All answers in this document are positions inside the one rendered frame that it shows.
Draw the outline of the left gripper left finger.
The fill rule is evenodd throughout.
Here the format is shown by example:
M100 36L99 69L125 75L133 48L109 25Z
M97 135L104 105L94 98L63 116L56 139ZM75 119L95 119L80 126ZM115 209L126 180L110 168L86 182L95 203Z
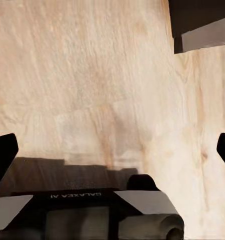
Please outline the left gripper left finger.
M19 144L14 133L0 136L0 181L19 152Z

